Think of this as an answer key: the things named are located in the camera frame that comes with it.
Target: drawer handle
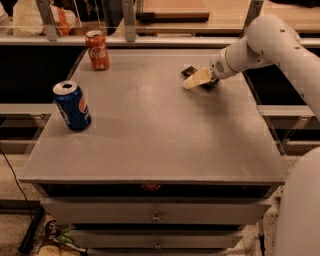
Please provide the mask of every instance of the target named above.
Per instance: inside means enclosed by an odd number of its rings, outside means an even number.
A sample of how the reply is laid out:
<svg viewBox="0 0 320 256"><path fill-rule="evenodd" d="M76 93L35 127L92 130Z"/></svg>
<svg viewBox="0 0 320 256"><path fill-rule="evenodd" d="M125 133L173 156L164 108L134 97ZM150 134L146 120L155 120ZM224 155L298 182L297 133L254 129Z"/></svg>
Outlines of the drawer handle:
<svg viewBox="0 0 320 256"><path fill-rule="evenodd" d="M158 211L154 212L154 216L151 218L152 222L159 222L161 217L158 215Z"/></svg>
<svg viewBox="0 0 320 256"><path fill-rule="evenodd" d="M159 240L157 241L157 244L154 246L154 249L156 249L156 250L161 250L162 249L162 246L160 245L160 241Z"/></svg>

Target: pepsi can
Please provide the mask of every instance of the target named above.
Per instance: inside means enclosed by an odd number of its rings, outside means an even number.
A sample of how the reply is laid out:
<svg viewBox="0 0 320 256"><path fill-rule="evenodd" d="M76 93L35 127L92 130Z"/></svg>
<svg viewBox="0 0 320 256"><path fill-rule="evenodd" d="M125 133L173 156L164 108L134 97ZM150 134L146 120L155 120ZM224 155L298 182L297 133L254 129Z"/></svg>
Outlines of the pepsi can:
<svg viewBox="0 0 320 256"><path fill-rule="evenodd" d="M91 123L91 116L81 88L66 80L53 87L54 100L71 130L83 130Z"/></svg>

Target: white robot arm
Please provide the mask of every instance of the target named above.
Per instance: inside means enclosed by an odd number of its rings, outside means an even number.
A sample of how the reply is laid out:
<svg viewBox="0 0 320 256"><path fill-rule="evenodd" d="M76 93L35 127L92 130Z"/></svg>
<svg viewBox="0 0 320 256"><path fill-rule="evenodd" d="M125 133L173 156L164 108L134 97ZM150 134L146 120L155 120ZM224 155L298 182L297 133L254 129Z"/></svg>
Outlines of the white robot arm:
<svg viewBox="0 0 320 256"><path fill-rule="evenodd" d="M320 59L276 16L256 18L238 42L212 57L212 75L226 79L275 64L320 120ZM301 157L287 178L277 222L274 256L311 255L320 236L320 148Z"/></svg>
<svg viewBox="0 0 320 256"><path fill-rule="evenodd" d="M275 64L320 120L320 59L301 46L299 39L280 18L259 16L249 25L245 37L212 57L212 78L226 79L250 68ZM185 87L196 85L192 82Z"/></svg>

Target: red can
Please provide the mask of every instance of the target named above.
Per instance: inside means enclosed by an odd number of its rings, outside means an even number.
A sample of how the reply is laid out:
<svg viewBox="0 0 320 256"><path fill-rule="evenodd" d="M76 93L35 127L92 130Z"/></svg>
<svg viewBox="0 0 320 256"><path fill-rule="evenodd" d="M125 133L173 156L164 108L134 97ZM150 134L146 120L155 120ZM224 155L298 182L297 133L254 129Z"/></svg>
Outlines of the red can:
<svg viewBox="0 0 320 256"><path fill-rule="evenodd" d="M92 30L86 34L88 53L95 70L105 70L110 66L107 43L100 30Z"/></svg>

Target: table surface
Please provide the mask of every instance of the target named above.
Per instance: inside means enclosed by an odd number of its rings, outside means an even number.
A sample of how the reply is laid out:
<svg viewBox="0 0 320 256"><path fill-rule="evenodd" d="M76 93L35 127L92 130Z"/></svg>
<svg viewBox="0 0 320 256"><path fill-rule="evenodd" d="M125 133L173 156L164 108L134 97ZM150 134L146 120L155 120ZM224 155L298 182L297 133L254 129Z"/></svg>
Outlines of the table surface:
<svg viewBox="0 0 320 256"><path fill-rule="evenodd" d="M207 92L182 87L181 71L215 50L114 49L93 71L88 55L72 80L92 124L69 130L56 109L26 162L31 183L282 183L275 142L242 74Z"/></svg>
<svg viewBox="0 0 320 256"><path fill-rule="evenodd" d="M203 0L210 10L207 22L150 23L137 21L137 33L240 33L247 17L250 0ZM297 32L320 33L320 7L307 8L265 0L261 15L274 14Z"/></svg>

